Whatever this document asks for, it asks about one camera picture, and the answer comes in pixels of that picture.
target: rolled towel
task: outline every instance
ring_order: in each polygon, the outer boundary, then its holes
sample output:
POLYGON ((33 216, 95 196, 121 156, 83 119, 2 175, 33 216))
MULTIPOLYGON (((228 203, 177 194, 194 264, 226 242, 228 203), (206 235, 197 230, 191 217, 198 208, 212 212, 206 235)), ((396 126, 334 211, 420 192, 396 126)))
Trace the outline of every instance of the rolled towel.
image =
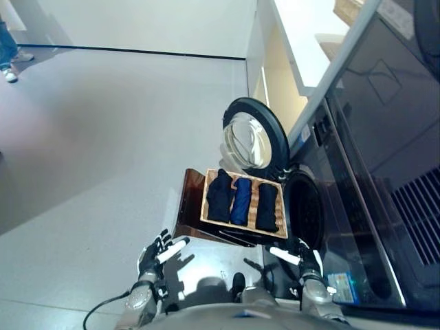
POLYGON ((275 225, 275 202, 278 189, 271 184, 260 184, 258 191, 260 195, 256 211, 255 228, 266 232, 277 232, 278 227, 275 225))
POLYGON ((219 169, 217 177, 209 185, 206 194, 209 220, 229 222, 229 207, 234 196, 231 183, 232 178, 223 169, 219 169))
POLYGON ((231 223, 234 225, 247 226, 248 212, 252 181, 245 177, 238 178, 234 186, 236 187, 234 205, 231 212, 231 223))

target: sticker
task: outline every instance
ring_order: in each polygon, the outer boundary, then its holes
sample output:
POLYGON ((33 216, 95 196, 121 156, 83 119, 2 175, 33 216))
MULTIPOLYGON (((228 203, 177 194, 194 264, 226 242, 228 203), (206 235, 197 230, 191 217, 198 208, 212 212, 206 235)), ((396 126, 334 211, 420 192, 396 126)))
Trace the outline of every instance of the sticker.
POLYGON ((410 40, 414 36, 414 19, 412 14, 396 4, 393 0, 382 0, 377 12, 406 39, 410 40))
POLYGON ((304 143, 310 137, 309 125, 305 125, 301 131, 301 142, 304 143))
POLYGON ((329 286, 336 288, 333 295, 333 302, 346 304, 359 304, 358 295, 353 286, 353 279, 350 273, 337 273, 327 275, 329 286))

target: jeans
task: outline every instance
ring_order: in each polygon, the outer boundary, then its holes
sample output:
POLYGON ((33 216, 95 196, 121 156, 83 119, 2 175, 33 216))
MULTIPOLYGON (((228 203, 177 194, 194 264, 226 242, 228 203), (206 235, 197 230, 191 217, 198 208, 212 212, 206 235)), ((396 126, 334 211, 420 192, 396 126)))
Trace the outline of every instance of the jeans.
POLYGON ((17 52, 17 44, 11 37, 6 23, 0 21, 0 69, 9 68, 17 52))

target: folded dark blue cloth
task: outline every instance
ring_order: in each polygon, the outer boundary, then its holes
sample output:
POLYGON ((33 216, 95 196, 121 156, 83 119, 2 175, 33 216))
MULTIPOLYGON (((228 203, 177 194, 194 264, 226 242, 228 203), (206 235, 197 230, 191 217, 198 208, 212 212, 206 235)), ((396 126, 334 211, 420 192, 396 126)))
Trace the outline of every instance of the folded dark blue cloth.
POLYGON ((248 212, 252 181, 245 177, 238 178, 234 186, 236 187, 234 205, 231 212, 231 223, 234 225, 247 226, 248 212))

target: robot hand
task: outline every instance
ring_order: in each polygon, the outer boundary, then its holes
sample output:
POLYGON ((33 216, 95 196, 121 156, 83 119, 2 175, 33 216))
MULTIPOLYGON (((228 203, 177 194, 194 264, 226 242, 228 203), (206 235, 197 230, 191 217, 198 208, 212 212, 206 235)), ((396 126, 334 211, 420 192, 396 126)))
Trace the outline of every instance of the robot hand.
POLYGON ((137 260, 137 272, 139 278, 148 271, 153 271, 163 278, 163 264, 159 263, 157 256, 164 252, 166 248, 169 248, 173 242, 171 241, 171 235, 168 230, 163 230, 156 236, 154 242, 142 250, 139 259, 137 260))
POLYGON ((152 244, 142 250, 137 260, 139 278, 146 272, 155 272, 158 277, 163 278, 164 263, 178 253, 189 241, 188 237, 184 237, 182 240, 173 243, 168 230, 163 230, 152 244))
POLYGON ((310 250, 309 246, 298 237, 294 237, 293 239, 293 254, 275 246, 266 245, 265 248, 278 258, 281 258, 292 265, 298 266, 300 277, 303 277, 304 274, 309 272, 322 276, 322 260, 319 252, 316 250, 310 250))

